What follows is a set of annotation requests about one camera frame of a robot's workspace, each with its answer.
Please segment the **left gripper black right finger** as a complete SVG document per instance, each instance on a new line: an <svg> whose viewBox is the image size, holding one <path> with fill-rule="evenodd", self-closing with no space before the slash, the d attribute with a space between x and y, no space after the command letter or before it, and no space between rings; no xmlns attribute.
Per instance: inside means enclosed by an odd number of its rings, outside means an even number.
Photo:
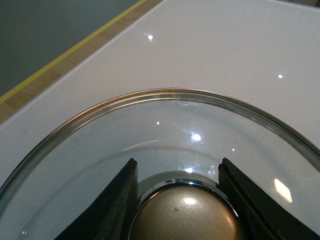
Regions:
<svg viewBox="0 0 320 240"><path fill-rule="evenodd" d="M247 240L318 240L320 236L286 211L229 159L218 166L219 189L244 222Z"/></svg>

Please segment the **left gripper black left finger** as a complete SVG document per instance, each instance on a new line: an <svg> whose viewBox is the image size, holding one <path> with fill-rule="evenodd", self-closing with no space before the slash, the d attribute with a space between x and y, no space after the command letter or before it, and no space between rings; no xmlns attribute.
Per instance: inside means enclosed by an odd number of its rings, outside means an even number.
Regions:
<svg viewBox="0 0 320 240"><path fill-rule="evenodd" d="M57 240L122 240L138 197L138 163L131 158Z"/></svg>

